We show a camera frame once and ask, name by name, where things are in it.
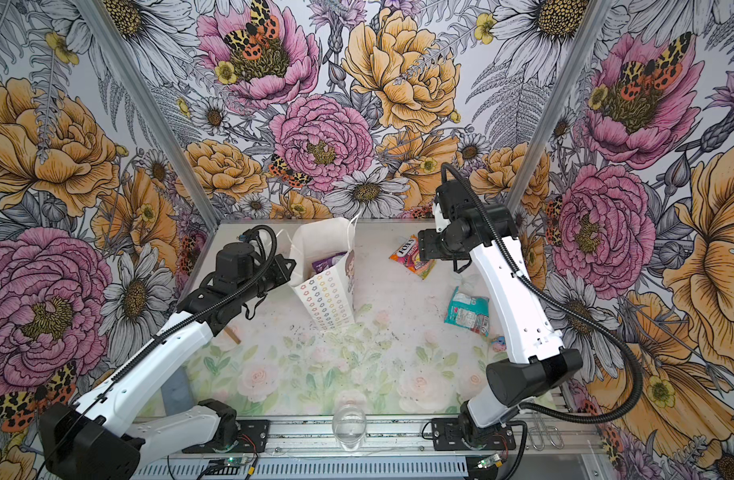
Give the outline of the clear plastic cup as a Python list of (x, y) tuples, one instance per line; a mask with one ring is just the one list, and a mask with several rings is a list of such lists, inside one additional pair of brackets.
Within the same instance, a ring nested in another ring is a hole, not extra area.
[(342, 405), (333, 415), (332, 431), (344, 450), (358, 450), (367, 433), (367, 416), (364, 410), (353, 403)]

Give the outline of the metal tongs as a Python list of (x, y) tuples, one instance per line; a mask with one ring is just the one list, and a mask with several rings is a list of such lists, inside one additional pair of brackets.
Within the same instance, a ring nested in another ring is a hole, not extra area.
[(554, 425), (549, 425), (539, 412), (532, 412), (528, 421), (528, 444), (535, 451), (543, 451), (547, 445), (555, 449), (564, 449), (565, 441), (561, 432)]

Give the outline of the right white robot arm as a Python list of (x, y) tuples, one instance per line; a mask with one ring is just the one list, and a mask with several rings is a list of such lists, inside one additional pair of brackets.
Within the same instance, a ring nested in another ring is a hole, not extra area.
[(419, 233), (422, 259), (447, 260), (458, 271), (475, 266), (489, 292), (490, 317), (507, 344), (507, 359), (486, 367), (486, 386), (461, 407), (462, 436), (480, 445), (514, 418), (522, 403), (574, 376), (583, 360), (564, 345), (539, 297), (525, 286), (529, 275), (506, 207), (477, 207), (465, 181), (447, 180), (436, 191), (434, 217), (435, 228)]

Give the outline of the teal snack packet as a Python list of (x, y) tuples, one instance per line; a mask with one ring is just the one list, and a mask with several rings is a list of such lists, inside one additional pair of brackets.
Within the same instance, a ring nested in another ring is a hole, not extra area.
[(444, 322), (488, 337), (490, 334), (489, 299), (470, 295), (460, 287), (456, 287), (448, 304)]

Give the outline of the red Fox's candy packet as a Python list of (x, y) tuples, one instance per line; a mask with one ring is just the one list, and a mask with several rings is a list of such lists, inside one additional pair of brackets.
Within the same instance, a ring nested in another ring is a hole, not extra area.
[(416, 235), (412, 235), (394, 253), (390, 259), (401, 264), (410, 272), (425, 280), (433, 270), (435, 260), (422, 260), (420, 255), (420, 241)]

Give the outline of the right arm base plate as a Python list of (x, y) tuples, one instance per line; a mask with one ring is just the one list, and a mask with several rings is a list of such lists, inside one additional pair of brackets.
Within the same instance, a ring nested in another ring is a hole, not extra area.
[(430, 430), (424, 434), (430, 437), (435, 451), (511, 451), (517, 448), (516, 437), (510, 427), (495, 424), (479, 428), (458, 417), (432, 418)]

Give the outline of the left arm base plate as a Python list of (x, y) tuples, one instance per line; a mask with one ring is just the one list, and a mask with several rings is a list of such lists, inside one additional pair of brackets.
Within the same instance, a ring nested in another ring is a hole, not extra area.
[(185, 454), (263, 453), (269, 438), (269, 420), (235, 420), (221, 425), (215, 437), (205, 444), (195, 444), (183, 450)]

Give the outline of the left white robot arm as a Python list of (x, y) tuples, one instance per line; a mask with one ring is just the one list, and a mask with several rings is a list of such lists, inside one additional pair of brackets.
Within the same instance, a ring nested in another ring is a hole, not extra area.
[(56, 404), (39, 421), (43, 470), (60, 479), (129, 479), (136, 470), (193, 446), (231, 449), (240, 437), (237, 413), (218, 400), (144, 424), (142, 408), (172, 375), (238, 315), (253, 318), (287, 284), (296, 267), (259, 239), (224, 246), (216, 268), (177, 306), (164, 328), (117, 372), (73, 405)]

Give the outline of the aluminium front rail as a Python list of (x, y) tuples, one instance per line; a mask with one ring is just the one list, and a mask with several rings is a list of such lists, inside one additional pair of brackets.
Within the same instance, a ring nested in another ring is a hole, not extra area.
[(527, 427), (499, 427), (467, 441), (454, 415), (367, 415), (355, 410), (335, 416), (240, 417), (233, 422), (198, 407), (189, 412), (122, 427), (105, 428), (141, 451), (141, 462), (169, 455), (251, 455), (306, 458), (347, 455), (474, 455), (500, 450), (514, 454), (521, 440), (536, 454), (600, 451), (593, 426), (521, 416)]

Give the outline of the small blue pink toy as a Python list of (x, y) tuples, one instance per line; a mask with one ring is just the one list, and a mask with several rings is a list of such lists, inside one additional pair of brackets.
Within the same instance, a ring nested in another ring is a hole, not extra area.
[(507, 350), (506, 339), (504, 336), (497, 336), (490, 342), (490, 348), (494, 352), (505, 352)]

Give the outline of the purple snack packet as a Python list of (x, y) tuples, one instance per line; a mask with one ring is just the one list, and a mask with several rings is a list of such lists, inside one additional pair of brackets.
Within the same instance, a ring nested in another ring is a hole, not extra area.
[(347, 252), (339, 252), (327, 258), (316, 260), (312, 263), (312, 269), (315, 274), (320, 274), (326, 270), (336, 266), (342, 259), (347, 256)]

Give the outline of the wooden block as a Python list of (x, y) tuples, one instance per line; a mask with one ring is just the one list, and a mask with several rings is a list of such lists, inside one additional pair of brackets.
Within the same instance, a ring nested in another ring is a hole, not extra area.
[(232, 339), (232, 341), (233, 341), (233, 342), (234, 342), (235, 344), (239, 345), (239, 344), (241, 343), (241, 339), (239, 338), (239, 335), (238, 335), (238, 334), (236, 333), (236, 331), (235, 331), (234, 329), (232, 329), (231, 327), (227, 327), (227, 328), (225, 329), (225, 333), (226, 333), (226, 335), (227, 335), (227, 336), (228, 336), (229, 338), (231, 338), (231, 339)]

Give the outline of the white paper bag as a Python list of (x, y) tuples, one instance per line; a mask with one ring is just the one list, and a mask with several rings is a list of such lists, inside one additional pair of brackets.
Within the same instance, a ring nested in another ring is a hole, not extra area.
[[(290, 258), (296, 267), (289, 282), (318, 329), (332, 330), (356, 322), (354, 290), (358, 218), (331, 218), (299, 227), (292, 237)], [(315, 274), (312, 263), (339, 252), (347, 256)]]

